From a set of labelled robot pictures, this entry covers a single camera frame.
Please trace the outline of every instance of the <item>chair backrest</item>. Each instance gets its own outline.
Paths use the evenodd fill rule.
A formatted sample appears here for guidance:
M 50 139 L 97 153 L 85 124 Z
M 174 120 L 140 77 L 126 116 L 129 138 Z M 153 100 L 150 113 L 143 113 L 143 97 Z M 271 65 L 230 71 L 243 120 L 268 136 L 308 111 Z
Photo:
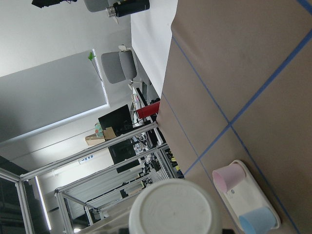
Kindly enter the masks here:
M 137 76 L 137 70 L 131 50 L 110 52 L 101 55 L 101 62 L 108 81 L 111 84 Z
M 107 0 L 84 0 L 84 3 L 90 12 L 103 11 L 109 7 Z

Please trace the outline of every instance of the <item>blue tape line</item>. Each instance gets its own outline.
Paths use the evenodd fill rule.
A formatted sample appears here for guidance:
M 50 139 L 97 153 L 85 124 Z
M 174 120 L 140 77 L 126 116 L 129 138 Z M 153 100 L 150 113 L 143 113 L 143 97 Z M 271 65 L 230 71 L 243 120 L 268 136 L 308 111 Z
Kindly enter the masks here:
M 230 125 L 226 125 L 226 127 L 222 130 L 221 133 L 210 143 L 210 145 L 204 150 L 204 152 L 192 163 L 189 169 L 184 173 L 185 175 L 200 161 L 200 159 L 213 147 L 213 145 L 226 133 L 226 131 L 230 128 Z
M 176 42 L 176 44 L 178 45 L 179 49 L 181 50 L 181 52 L 183 53 L 183 55 L 185 56 L 185 58 L 187 59 L 187 61 L 189 62 L 189 64 L 191 65 L 192 69 L 195 71 L 197 77 L 200 79 L 200 81 L 202 82 L 202 84 L 204 85 L 205 89 L 207 90 L 208 94 L 211 96 L 211 98 L 213 99 L 214 103 L 216 104 L 216 106 L 218 107 L 218 109 L 220 110 L 220 112 L 222 113 L 222 115 L 224 116 L 224 118 L 226 119 L 226 121 L 229 123 L 226 128 L 216 137 L 216 139 L 206 148 L 206 150 L 195 160 L 195 162 L 189 167 L 189 169 L 185 172 L 185 175 L 198 163 L 198 161 L 200 161 L 200 159 L 212 148 L 212 146 L 224 135 L 224 133 L 231 127 L 232 130 L 234 131 L 236 137 L 238 138 L 238 140 L 240 141 L 240 143 L 242 144 L 243 148 L 245 149 L 245 151 L 247 152 L 248 156 L 250 157 L 250 159 L 252 160 L 252 162 L 254 163 L 254 165 L 256 166 L 256 168 L 258 169 L 258 171 L 260 172 L 260 174 L 262 175 L 262 177 L 264 178 L 264 180 L 266 181 L 267 185 L 269 186 L 270 190 L 272 191 L 274 197 L 276 198 L 276 200 L 278 201 L 278 203 L 280 204 L 280 206 L 282 207 L 283 211 L 285 212 L 285 214 L 287 215 L 288 219 L 290 220 L 290 222 L 292 223 L 293 227 L 295 228 L 295 230 L 297 231 L 298 234 L 300 234 L 299 229 L 297 228 L 297 226 L 295 225 L 294 221 L 292 220 L 292 218 L 290 217 L 289 213 L 287 212 L 286 208 L 284 207 L 283 203 L 281 202 L 281 200 L 279 199 L 279 197 L 277 196 L 277 194 L 274 192 L 274 190 L 272 189 L 271 185 L 269 184 L 268 180 L 266 179 L 266 177 L 264 176 L 264 174 L 262 173 L 262 171 L 260 170 L 259 166 L 257 165 L 256 161 L 253 159 L 253 157 L 251 156 L 250 152 L 248 151 L 246 145 L 244 144 L 244 142 L 241 140 L 241 138 L 239 137 L 238 133 L 236 132 L 236 130 L 233 128 L 233 124 L 239 119 L 239 117 L 248 109 L 248 107 L 250 107 L 250 105 L 261 95 L 261 93 L 274 81 L 274 79 L 281 73 L 281 71 L 294 59 L 294 57 L 302 50 L 302 48 L 311 40 L 312 38 L 312 30 L 308 32 L 308 34 L 302 39 L 302 41 L 296 46 L 296 48 L 290 53 L 290 55 L 282 62 L 282 64 L 275 70 L 275 72 L 269 77 L 269 79 L 259 88 L 259 90 L 253 95 L 253 97 L 244 105 L 244 107 L 237 113 L 237 115 L 232 119 L 231 122 L 228 122 L 227 117 L 225 116 L 224 112 L 222 111 L 221 107 L 218 105 L 217 101 L 215 100 L 215 98 L 212 96 L 210 90 L 208 89 L 208 87 L 206 86 L 206 84 L 203 82 L 202 78 L 200 77 L 199 73 L 197 72 L 197 70 L 194 68 L 193 64 L 190 62 L 190 60 L 188 59 L 188 57 L 186 56 L 186 54 L 184 53 L 183 49 L 180 47 L 180 45 L 178 44 L 178 42 L 176 41 L 176 39 L 173 37 L 174 41 Z
M 307 0 L 297 0 L 297 2 L 312 15 L 312 6 Z
M 205 171 L 205 173 L 206 173 L 208 179 L 209 179 L 210 182 L 212 183 L 214 190 L 216 191 L 216 193 L 217 193 L 217 194 L 219 195 L 219 197 L 221 198 L 221 201 L 222 201 L 222 203 L 223 203 L 223 205 L 224 205 L 226 211 L 229 213 L 229 215 L 230 215 L 230 217 L 231 217 L 233 223 L 235 224 L 235 227 L 236 227 L 238 233 L 241 234 L 240 228 L 237 226 L 237 224 L 236 224 L 235 220 L 233 219 L 233 217 L 232 217 L 232 215 L 231 215 L 231 213 L 230 213 L 228 207 L 227 207 L 226 204 L 224 203 L 224 200 L 223 200 L 222 197 L 220 196 L 218 190 L 215 188 L 215 184 L 214 184 L 213 180 L 211 179 L 211 177 L 209 176 L 209 174 L 208 174 L 208 172 L 207 172 L 205 166 L 203 165 L 202 161 L 200 161 L 200 164 L 201 164 L 201 166 L 203 167 L 203 169 L 204 169 L 204 171 Z
M 275 78 L 281 73 L 281 71 L 293 60 L 293 58 L 302 50 L 302 48 L 312 38 L 312 30 L 302 39 L 302 41 L 296 46 L 296 48 L 290 53 L 290 55 L 282 62 L 281 65 L 273 72 L 273 74 L 267 79 L 267 81 L 258 89 L 258 91 L 252 96 L 252 98 L 244 105 L 244 107 L 236 114 L 236 116 L 230 122 L 233 125 L 238 118 L 247 110 L 247 108 L 262 94 L 262 92 L 275 80 Z
M 167 103 L 168 103 L 168 105 L 169 105 L 169 107 L 170 107 L 172 113 L 174 114 L 174 116 L 175 116 L 175 118 L 176 118 L 178 124 L 180 125 L 180 128 L 182 129 L 182 131 L 183 131 L 185 137 L 187 138 L 187 140 L 188 140 L 189 144 L 191 145 L 193 151 L 195 152 L 196 156 L 198 157 L 198 153 L 196 152 L 195 147 L 193 146 L 193 144 L 191 143 L 189 137 L 187 136 L 187 134 L 186 134 L 184 128 L 182 127 L 182 124 L 181 124 L 180 120 L 179 120 L 178 117 L 176 116 L 176 113 L 175 113 L 175 111 L 173 110 L 172 106 L 170 105 L 170 102 L 168 101 L 166 95 L 165 95 L 164 93 L 162 93 L 162 95 L 163 95 L 164 98 L 166 99 L 166 101 L 167 101 Z
M 283 205 L 282 201 L 279 199 L 279 197 L 277 196 L 277 194 L 274 192 L 271 184 L 269 183 L 269 181 L 267 180 L 267 178 L 264 176 L 263 172 L 261 171 L 260 167 L 257 165 L 257 163 L 255 162 L 254 158 L 252 157 L 252 155 L 250 154 L 249 150 L 247 149 L 245 143 L 243 142 L 243 140 L 240 138 L 240 136 L 238 135 L 237 131 L 234 129 L 233 126 L 231 126 L 234 134 L 236 135 L 237 139 L 239 140 L 239 142 L 241 143 L 241 145 L 243 146 L 243 148 L 245 149 L 246 153 L 248 154 L 249 158 L 252 160 L 252 162 L 254 163 L 254 165 L 256 166 L 257 170 L 259 171 L 259 173 L 261 174 L 261 176 L 263 177 L 264 181 L 266 182 L 266 184 L 268 185 L 268 187 L 270 188 L 271 192 L 273 193 L 274 197 L 276 198 L 277 202 L 279 203 L 279 205 L 281 206 L 281 208 L 283 209 L 283 211 L 285 212 L 286 216 L 288 217 L 288 219 L 290 220 L 290 222 L 292 223 L 293 227 L 295 228 L 295 230 L 297 231 L 298 234 L 300 234 L 299 229 L 297 228 L 297 226 L 295 225 L 293 219 L 291 218 L 291 216 L 289 215 L 289 213 L 287 212 L 285 206 Z
M 175 37 L 172 35 L 172 39 L 175 41 L 176 45 L 179 47 L 180 51 L 182 52 L 182 54 L 184 55 L 184 57 L 186 58 L 186 60 L 188 61 L 188 63 L 190 64 L 191 68 L 193 69 L 193 71 L 195 72 L 195 74 L 197 75 L 198 79 L 200 80 L 201 84 L 204 86 L 204 88 L 206 89 L 207 93 L 209 94 L 209 96 L 211 97 L 211 99 L 213 100 L 214 104 L 217 106 L 217 108 L 219 109 L 219 111 L 221 112 L 221 114 L 223 115 L 223 117 L 225 118 L 225 120 L 227 121 L 227 123 L 229 123 L 228 118 L 226 117 L 226 115 L 224 114 L 223 110 L 221 109 L 221 107 L 219 106 L 219 104 L 217 103 L 217 101 L 215 100 L 214 96 L 212 95 L 212 93 L 210 92 L 210 90 L 208 89 L 207 85 L 205 84 L 205 82 L 203 81 L 203 79 L 201 78 L 200 74 L 197 72 L 197 70 L 195 69 L 195 67 L 193 66 L 192 62 L 189 60 L 189 58 L 187 57 L 187 55 L 185 54 L 184 50 L 182 49 L 182 47 L 180 46 L 180 44 L 177 42 L 177 40 L 175 39 Z

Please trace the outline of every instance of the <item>white cup lid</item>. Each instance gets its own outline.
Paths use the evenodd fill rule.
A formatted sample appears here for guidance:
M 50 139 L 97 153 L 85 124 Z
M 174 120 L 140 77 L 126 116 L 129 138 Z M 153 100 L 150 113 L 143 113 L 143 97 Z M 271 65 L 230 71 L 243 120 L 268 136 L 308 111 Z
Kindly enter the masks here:
M 220 234 L 215 202 L 198 185 L 168 179 L 146 188 L 129 217 L 130 234 Z

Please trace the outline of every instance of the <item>white plastic holder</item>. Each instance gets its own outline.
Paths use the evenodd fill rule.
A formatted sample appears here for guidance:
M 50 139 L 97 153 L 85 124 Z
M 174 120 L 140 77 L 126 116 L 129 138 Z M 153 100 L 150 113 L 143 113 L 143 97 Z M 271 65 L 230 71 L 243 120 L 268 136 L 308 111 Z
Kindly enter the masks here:
M 214 186 L 216 187 L 237 226 L 243 230 L 238 219 L 239 216 L 260 207 L 267 207 L 271 210 L 276 219 L 276 225 L 272 229 L 278 229 L 281 224 L 280 218 L 272 204 L 259 187 L 253 175 L 242 161 L 234 160 L 231 164 L 233 163 L 238 163 L 244 169 L 246 178 L 230 189 L 227 193 L 221 192 L 216 184 L 214 184 Z

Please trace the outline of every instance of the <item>black monitor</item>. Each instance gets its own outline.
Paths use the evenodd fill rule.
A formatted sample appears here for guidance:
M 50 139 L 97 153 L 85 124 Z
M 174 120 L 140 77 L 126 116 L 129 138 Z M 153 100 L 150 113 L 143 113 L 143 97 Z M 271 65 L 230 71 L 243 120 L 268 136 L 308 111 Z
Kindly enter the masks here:
M 134 157 L 136 155 L 135 150 L 133 149 L 133 144 L 131 140 L 127 139 L 115 145 L 108 147 L 109 152 L 111 153 L 114 164 L 123 162 L 124 160 Z M 126 170 L 129 170 L 135 166 L 138 166 L 140 163 L 138 160 L 127 163 L 124 166 L 117 168 L 117 172 L 121 173 Z
M 117 137 L 133 129 L 128 105 L 124 105 L 98 118 L 98 120 L 103 130 L 112 127 Z
M 112 127 L 115 135 L 118 137 L 121 134 L 125 134 L 133 130 L 132 120 L 128 105 L 124 105 L 117 110 L 112 111 L 100 118 L 98 118 L 99 123 L 102 129 Z M 109 152 L 111 153 L 114 164 L 122 162 L 128 158 L 131 158 L 136 155 L 136 152 L 133 149 L 133 143 L 130 139 L 124 140 L 120 143 L 108 147 Z M 128 163 L 117 169 L 117 172 L 126 171 L 132 167 L 139 165 L 138 160 Z

